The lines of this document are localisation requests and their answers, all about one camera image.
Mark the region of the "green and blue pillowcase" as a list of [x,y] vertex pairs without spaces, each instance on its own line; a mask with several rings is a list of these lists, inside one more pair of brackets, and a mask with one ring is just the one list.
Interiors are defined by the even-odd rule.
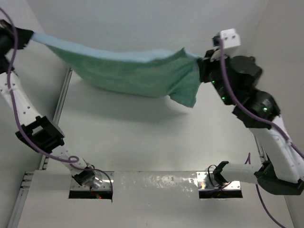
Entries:
[[200,87],[198,56],[182,48],[141,52],[99,50],[34,33],[33,41],[47,46],[84,81],[104,90],[171,100],[193,108]]

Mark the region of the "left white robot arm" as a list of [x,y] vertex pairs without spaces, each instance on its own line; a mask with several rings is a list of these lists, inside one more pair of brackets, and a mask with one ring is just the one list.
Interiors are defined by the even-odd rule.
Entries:
[[64,142],[61,129],[41,115],[23,91],[18,75],[6,54],[24,49],[34,32],[15,28],[5,20],[0,21],[0,93],[13,110],[18,131],[17,138],[28,147],[45,156],[62,162],[80,186],[91,188],[96,173],[82,158],[73,156]]

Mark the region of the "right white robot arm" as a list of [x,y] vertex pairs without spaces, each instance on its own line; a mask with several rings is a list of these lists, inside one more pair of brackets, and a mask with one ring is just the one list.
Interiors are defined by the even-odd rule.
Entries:
[[[260,165],[233,164],[222,161],[213,171],[210,181],[222,187],[231,181],[259,185],[273,195],[301,195],[304,191],[304,160],[291,146],[281,111],[275,99],[256,88],[263,73],[254,57],[225,56],[225,70],[232,91],[238,101],[251,113],[246,114],[235,105],[225,87],[219,50],[208,50],[197,60],[201,82],[211,82],[225,105],[233,105],[233,115],[254,135],[261,145]],[[261,122],[252,117],[265,119]]]

